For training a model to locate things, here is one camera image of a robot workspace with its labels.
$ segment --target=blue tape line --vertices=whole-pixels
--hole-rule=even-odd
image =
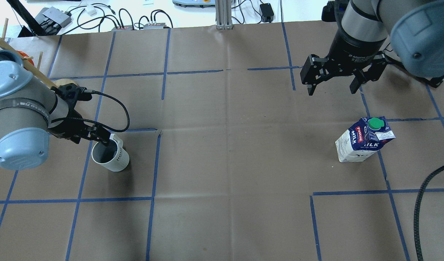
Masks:
[[[150,196],[138,197],[106,197],[106,198],[81,198],[80,202],[115,202],[115,201],[143,201],[152,200]],[[37,203],[76,203],[78,199],[28,199],[28,200],[0,200],[0,204],[37,204]]]
[[[393,193],[391,190],[390,182],[387,180],[387,172],[385,164],[383,163],[383,157],[380,151],[378,153],[378,159],[380,161],[380,166],[382,167],[383,177],[385,178],[386,188],[388,190],[388,196],[390,197],[391,208],[393,209],[393,215],[395,217],[396,226],[398,227],[399,238],[401,239],[401,244],[403,245],[404,255],[406,256],[406,261],[410,261],[409,252],[407,251],[406,240],[404,239],[403,230],[401,229],[401,223],[399,222],[398,211],[396,210],[396,205],[393,199]]]
[[[285,29],[285,23],[282,22],[281,26],[283,29],[283,37],[285,37],[285,45],[287,47],[288,64],[290,65],[291,85],[293,86],[293,91],[296,91],[295,75],[293,74],[293,69],[291,68],[292,62],[291,62],[291,54],[290,54],[290,45],[288,44],[288,37],[287,37],[287,30]]]
[[[125,132],[155,132],[157,129],[149,128],[149,129],[128,129]]]
[[[143,200],[152,200],[152,197],[138,196],[138,197],[82,198],[80,202],[117,202],[117,201],[143,201]]]
[[[169,60],[169,43],[170,43],[170,29],[167,31],[167,44],[165,48],[165,61],[164,61],[164,79],[163,79],[163,90],[161,94],[161,100],[164,100],[165,96],[165,81],[167,76],[167,61]]]
[[[443,125],[443,128],[444,128],[444,119],[443,119],[443,116],[441,115],[441,111],[438,108],[438,105],[436,104],[435,98],[433,98],[433,95],[431,94],[431,91],[430,91],[430,88],[428,87],[428,84],[426,84],[425,87],[427,88],[427,91],[428,91],[428,94],[430,96],[431,102],[433,102],[433,106],[435,107],[436,112],[438,114],[438,117],[440,117],[441,124]]]
[[[107,58],[106,69],[104,70],[103,83],[101,85],[101,92],[104,92],[104,85],[106,84],[106,76],[107,76],[107,72],[109,70],[109,63],[111,62],[112,49],[114,48],[114,40],[115,39],[116,39],[116,32],[112,33],[111,48],[109,49],[109,55],[108,55],[108,58]],[[96,107],[95,121],[98,120],[99,109],[101,108],[101,98],[102,97],[103,96],[100,96],[99,100],[98,100],[98,106]],[[85,177],[86,177],[86,170],[87,170],[87,167],[88,167],[88,162],[90,160],[90,153],[91,153],[91,147],[92,147],[91,145],[92,145],[92,142],[90,141],[90,144],[88,145],[88,151],[87,151],[87,154],[86,154],[85,165],[84,165],[84,168],[83,168],[82,180],[81,180],[81,183],[80,183],[80,188],[78,189],[77,203],[76,203],[76,206],[75,206],[74,218],[73,218],[73,221],[72,221],[71,234],[69,236],[69,244],[67,245],[66,261],[69,261],[69,257],[70,257],[70,254],[71,254],[72,240],[73,240],[73,237],[74,237],[75,225],[77,223],[78,208],[80,207],[80,202],[81,202],[81,197],[82,197],[82,192],[83,192],[83,186],[84,186]]]
[[[90,141],[90,144],[88,145],[87,154],[86,154],[85,165],[83,167],[83,173],[82,173],[82,179],[81,179],[81,182],[80,182],[80,188],[78,189],[78,196],[77,196],[77,200],[76,200],[77,203],[75,205],[74,218],[72,220],[71,233],[70,233],[70,236],[69,236],[69,243],[67,245],[66,261],[69,261],[69,257],[70,257],[70,254],[71,254],[72,240],[74,238],[75,225],[77,224],[78,208],[80,207],[80,202],[81,202],[81,197],[82,197],[82,192],[83,192],[83,185],[85,183],[86,170],[87,170],[87,167],[88,167],[88,162],[90,160],[90,153],[91,153],[92,144],[93,144],[93,142]]]
[[[48,71],[48,74],[47,74],[48,78],[50,77],[51,71],[53,70],[54,61],[56,59],[56,56],[58,55],[59,47],[61,47],[61,40],[62,40],[62,35],[59,36],[58,46],[56,47],[56,51],[54,52],[53,60],[51,61],[51,65],[49,66],[49,71]]]
[[[261,68],[248,68],[248,71],[285,70],[285,69],[298,69],[298,68],[299,66],[261,67]]]
[[[156,195],[156,183],[157,183],[157,167],[159,164],[159,151],[161,150],[161,134],[157,136],[157,145],[156,145],[156,159],[154,160],[154,180],[153,180],[153,192],[151,196],[154,198]]]
[[[9,200],[9,204],[35,204],[35,203],[74,203],[77,200],[70,199],[29,199],[29,200]]]
[[[320,253],[320,244],[318,242],[317,221],[315,219],[314,200],[312,199],[312,196],[309,196],[309,199],[311,202],[312,226],[314,228],[314,238],[315,238],[315,248],[317,250],[317,260],[322,261],[322,254]]]
[[[109,63],[111,62],[112,49],[114,48],[114,41],[116,39],[116,32],[112,34],[111,48],[109,49],[109,56],[107,58],[106,69],[104,70],[103,82],[101,83],[101,92],[104,92],[104,86],[106,86],[107,72],[109,70]],[[101,109],[101,101],[103,96],[99,96],[98,106],[96,107],[95,121],[98,121],[99,110]]]
[[[61,78],[50,78],[51,81],[56,81],[59,79],[64,79],[65,77],[61,77]],[[103,78],[103,76],[78,76],[78,77],[70,77],[69,79],[72,80],[81,80],[81,79],[99,79],[99,78]]]
[[[359,86],[359,90],[360,90],[360,93],[361,93],[362,102],[364,103],[364,107],[366,108],[366,114],[367,114],[368,117],[370,117],[369,107],[367,105],[366,96],[364,96],[364,92],[362,90],[362,86]]]
[[[356,191],[325,191],[314,192],[312,195],[366,195],[366,194],[385,194],[388,190],[356,190]]]
[[[385,167],[385,164],[383,164],[382,153],[380,151],[378,151],[377,154],[378,154],[378,159],[380,160],[380,166],[382,167],[383,178],[386,181],[386,167]]]
[[[401,239],[401,244],[403,245],[404,256],[406,256],[406,261],[411,261],[409,257],[409,252],[407,251],[406,240],[404,239],[403,230],[401,229],[401,223],[399,222],[398,211],[396,210],[395,200],[393,198],[393,193],[391,193],[390,182],[386,180],[386,187],[388,188],[388,195],[390,197],[391,208],[393,209],[393,214],[395,216],[396,226],[398,227],[399,238]]]
[[[9,187],[8,195],[6,196],[6,201],[9,201],[9,198],[11,197],[11,194],[13,193],[13,188],[14,188],[14,184],[16,182],[16,178],[17,178],[18,172],[19,171],[16,170],[16,172],[14,173],[14,177],[13,177],[13,180],[11,182],[11,186]],[[4,204],[3,211],[1,211],[1,215],[0,215],[0,228],[1,228],[1,224],[3,223],[3,218],[4,218],[4,214],[6,213],[6,208],[8,208],[8,203]]]
[[[149,261],[149,252],[151,250],[151,231],[153,227],[154,216],[154,197],[156,195],[156,183],[157,183],[157,167],[159,166],[159,150],[161,148],[161,134],[157,136],[156,145],[156,159],[154,160],[154,180],[153,180],[153,192],[151,194],[151,207],[149,209],[149,221],[148,221],[148,239],[146,241],[146,261]]]
[[[419,189],[414,190],[391,190],[391,193],[418,193]],[[444,192],[444,188],[426,188],[425,192]]]
[[[153,76],[153,75],[164,75],[163,72],[148,72],[148,73],[131,73],[131,74],[115,74],[108,75],[106,78],[116,78],[116,77],[131,77],[131,76]]]
[[[387,122],[401,122],[401,121],[434,121],[439,120],[439,118],[407,118],[407,119],[386,119]]]
[[[191,74],[191,73],[218,73],[223,70],[207,70],[207,71],[173,71],[168,72],[167,74]]]

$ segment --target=white mug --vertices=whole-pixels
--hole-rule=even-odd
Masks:
[[[108,146],[104,146],[100,142],[93,146],[91,158],[110,171],[124,170],[130,162],[130,156],[122,147],[123,145],[124,142],[116,134],[111,134]]]

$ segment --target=green cap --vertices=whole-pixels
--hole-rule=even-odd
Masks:
[[[379,118],[372,118],[367,122],[369,127],[374,131],[379,130],[381,127],[385,126],[385,122]]]

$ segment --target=milk carton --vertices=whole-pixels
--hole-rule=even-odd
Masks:
[[[340,162],[363,162],[396,138],[385,117],[361,118],[335,142]]]

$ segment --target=electrical cable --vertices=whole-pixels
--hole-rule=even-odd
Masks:
[[[94,3],[94,4],[91,4],[91,5],[104,5],[105,7],[109,8],[109,10],[111,10],[111,13],[112,13],[113,15],[116,14],[116,12],[111,8],[110,5],[106,5],[106,4],[103,4],[103,3]],[[66,12],[71,13],[73,10],[76,10],[76,9],[78,9],[78,8],[82,8],[82,7],[86,7],[86,5],[82,5],[82,6],[81,6],[81,5],[78,5],[78,6],[76,6],[75,8],[73,8],[73,9],[71,9],[71,10],[67,10]]]
[[[424,257],[422,256],[422,248],[420,246],[420,235],[419,235],[419,214],[420,214],[420,204],[422,203],[422,197],[424,196],[425,189],[427,188],[430,180],[436,175],[440,174],[444,171],[444,166],[439,167],[437,170],[432,172],[424,182],[422,183],[419,192],[417,194],[416,206],[414,207],[414,243],[416,246],[416,253],[418,261],[424,261]]]
[[[132,18],[132,15],[131,15],[130,12],[129,12],[127,9],[125,9],[125,8],[120,8],[120,9],[119,9],[119,20],[120,20],[120,25],[122,25],[122,28],[124,28],[124,22],[122,22],[122,18],[121,18],[121,16],[120,16],[120,12],[121,12],[122,10],[126,11],[127,14],[129,14],[129,16],[130,16],[130,21],[131,21],[131,23],[132,23],[132,30],[134,30],[135,27],[134,27],[134,25],[133,25],[133,18]]]
[[[160,10],[160,9],[152,10],[151,13],[149,14],[149,18],[151,19],[151,22],[153,21],[153,13],[157,12],[157,11],[163,11],[164,12],[164,10]]]
[[[262,22],[262,14],[260,14],[255,8],[254,8],[254,5],[252,4],[252,0],[249,0],[250,2],[251,2],[251,6],[252,6],[252,9],[260,16],[260,21],[259,22],[257,22],[257,24],[260,24],[261,22]]]
[[[243,14],[243,10],[242,10],[242,3],[240,3],[240,0],[238,0],[238,6],[240,7],[240,13],[242,14],[242,18],[243,18],[242,24],[244,24],[246,22],[246,20],[245,20],[245,15]]]
[[[105,15],[104,18],[108,18],[109,16],[116,18],[116,17],[113,16],[112,14]],[[118,29],[117,24],[119,24],[119,21],[117,21],[117,24],[114,22],[114,20],[112,20],[112,22],[114,23],[114,28]],[[98,26],[98,33],[101,32],[101,24],[102,24],[102,23],[103,23],[103,22],[99,23],[99,26]]]
[[[79,3],[78,5],[73,5],[73,6],[71,6],[71,7],[79,7],[79,6],[82,5],[83,1],[84,1],[84,0],[81,0],[80,3]]]
[[[114,100],[115,102],[117,102],[118,104],[120,104],[120,106],[122,106],[122,108],[124,109],[124,111],[125,111],[125,113],[126,113],[126,117],[127,117],[127,126],[126,126],[124,129],[114,129],[114,128],[111,128],[111,127],[107,126],[106,124],[102,124],[102,123],[97,122],[97,121],[94,121],[94,120],[83,119],[83,118],[75,118],[75,117],[63,117],[63,118],[55,119],[55,120],[51,121],[51,123],[58,122],[58,121],[62,121],[62,120],[82,121],[82,122],[88,122],[88,123],[93,123],[93,124],[96,124],[96,125],[102,126],[102,127],[106,128],[106,129],[109,129],[109,130],[112,131],[112,132],[124,132],[124,131],[126,131],[126,130],[129,128],[129,126],[130,126],[130,116],[129,116],[129,112],[127,111],[126,106],[125,106],[122,102],[120,102],[118,99],[116,99],[116,98],[114,98],[114,97],[112,97],[112,96],[110,96],[110,95],[108,95],[108,94],[103,94],[103,93],[100,92],[100,91],[94,91],[94,90],[88,90],[88,91],[89,91],[91,94],[98,94],[98,95],[101,95],[101,96],[108,97],[109,99],[112,99],[112,100]]]
[[[237,22],[238,22],[239,24],[242,24],[242,22],[240,22],[240,20],[238,20],[238,18],[237,18],[237,17],[235,17],[235,16],[232,16],[232,18],[233,18],[233,19],[235,19],[235,20],[237,20]]]
[[[93,18],[93,19],[91,19],[91,20],[89,20],[89,21],[87,21],[87,22],[84,22],[84,23],[80,24],[80,25],[85,25],[85,24],[87,24],[87,23],[89,23],[89,22],[93,22],[93,21],[95,21],[95,20],[98,20],[98,19],[104,19],[104,18],[108,18],[108,19],[111,20],[114,24],[116,24],[112,18],[107,17],[107,16],[104,16],[104,17],[96,17],[96,18]],[[79,28],[80,25],[78,25],[78,26],[72,28],[72,29],[69,30],[69,31],[66,31],[65,33],[62,33],[61,35],[65,35],[65,34],[67,34],[67,33],[72,32],[73,30],[76,30],[77,28]]]
[[[235,9],[235,8],[237,8],[237,7],[239,7],[240,5],[242,5],[244,2],[246,2],[246,1],[248,1],[248,0],[243,0],[243,2],[240,4],[240,1],[238,1],[238,5],[237,6],[235,6],[235,7],[232,7],[232,9]]]
[[[166,15],[167,18],[169,18],[170,26],[171,26],[172,28],[174,28],[174,23],[172,23],[172,19],[170,19],[170,16],[169,16],[166,12],[164,12],[163,10],[159,10],[159,11],[157,11],[157,12],[154,13],[154,21],[155,21],[155,22],[156,22],[156,15],[157,15],[158,13],[163,13],[164,15]]]
[[[104,10],[103,10],[102,8],[100,8],[100,7],[95,7],[95,8],[96,8],[96,9],[99,9],[99,10],[101,10],[101,11],[103,12],[103,17],[106,16],[106,13],[104,12]],[[85,29],[85,30],[95,29],[95,28],[99,27],[99,26],[101,25],[101,23],[104,21],[104,19],[102,19],[102,20],[99,22],[99,24],[97,24],[96,26],[93,26],[92,28],[83,28],[83,27],[80,25],[79,20],[80,20],[80,17],[82,16],[82,14],[83,14],[84,12],[85,12],[85,9],[83,9],[83,10],[78,14],[78,16],[77,16],[77,25],[78,25],[79,28],[82,28],[82,29]]]
[[[142,30],[144,28],[144,24],[142,23],[134,23],[135,27],[138,28],[138,30]]]
[[[140,19],[138,20],[138,24],[141,23],[141,20],[142,20],[143,18],[146,18],[146,20],[147,20],[148,23],[149,23],[149,18],[148,18],[146,15],[144,15],[144,16],[140,17]]]

